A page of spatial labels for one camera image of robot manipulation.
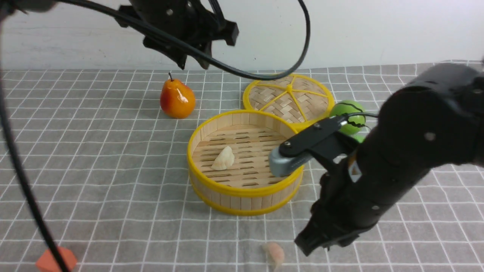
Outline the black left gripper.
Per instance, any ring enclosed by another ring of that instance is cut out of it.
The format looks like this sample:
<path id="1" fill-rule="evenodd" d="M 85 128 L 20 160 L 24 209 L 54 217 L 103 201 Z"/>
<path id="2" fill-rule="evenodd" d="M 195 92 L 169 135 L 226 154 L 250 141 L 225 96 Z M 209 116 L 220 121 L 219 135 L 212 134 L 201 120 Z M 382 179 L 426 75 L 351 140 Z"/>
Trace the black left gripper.
<path id="1" fill-rule="evenodd" d="M 142 20 L 203 53 L 211 56 L 212 42 L 224 40 L 234 46 L 239 35 L 237 24 L 226 20 L 216 0 L 212 11 L 199 0 L 132 0 L 121 5 L 119 12 Z"/>

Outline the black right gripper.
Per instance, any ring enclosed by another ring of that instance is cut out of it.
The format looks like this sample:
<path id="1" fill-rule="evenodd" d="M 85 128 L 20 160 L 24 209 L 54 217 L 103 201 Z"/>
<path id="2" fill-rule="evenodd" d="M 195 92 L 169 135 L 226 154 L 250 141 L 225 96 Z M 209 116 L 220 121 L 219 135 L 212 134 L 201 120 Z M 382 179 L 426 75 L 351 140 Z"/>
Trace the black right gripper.
<path id="1" fill-rule="evenodd" d="M 322 247 L 346 247 L 370 230 L 382 215 L 377 183 L 357 153 L 342 159 L 320 178 L 320 196 L 310 208 L 310 219 L 296 236 L 304 255 Z"/>

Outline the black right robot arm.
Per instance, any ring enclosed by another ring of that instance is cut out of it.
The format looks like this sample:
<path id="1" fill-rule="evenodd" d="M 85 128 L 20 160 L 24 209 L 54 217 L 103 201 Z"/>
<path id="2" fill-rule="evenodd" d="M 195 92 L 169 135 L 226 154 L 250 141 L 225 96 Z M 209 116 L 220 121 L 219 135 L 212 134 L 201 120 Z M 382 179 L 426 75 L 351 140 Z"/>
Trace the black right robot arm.
<path id="1" fill-rule="evenodd" d="M 328 118 L 300 131 L 293 146 L 327 171 L 295 244 L 307 256 L 349 246 L 431 169 L 483 166 L 483 71 L 437 64 L 384 102 L 362 142 Z"/>

